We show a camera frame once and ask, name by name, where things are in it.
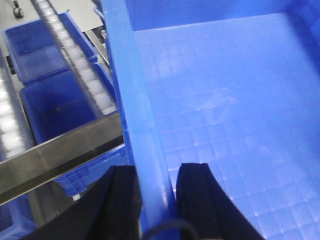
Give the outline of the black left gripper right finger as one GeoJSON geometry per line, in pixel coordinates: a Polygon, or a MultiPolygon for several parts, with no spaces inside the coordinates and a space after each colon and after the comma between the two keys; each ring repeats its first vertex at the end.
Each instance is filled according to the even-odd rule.
{"type": "Polygon", "coordinates": [[[178,215],[201,240],[261,240],[233,204],[206,163],[183,163],[176,181],[178,215]]]}

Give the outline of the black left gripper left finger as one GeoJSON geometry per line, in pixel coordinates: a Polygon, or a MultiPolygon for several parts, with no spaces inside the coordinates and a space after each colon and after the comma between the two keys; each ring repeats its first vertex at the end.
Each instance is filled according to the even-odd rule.
{"type": "Polygon", "coordinates": [[[27,240],[138,240],[142,200],[136,168],[111,166],[69,209],[27,240]]]}

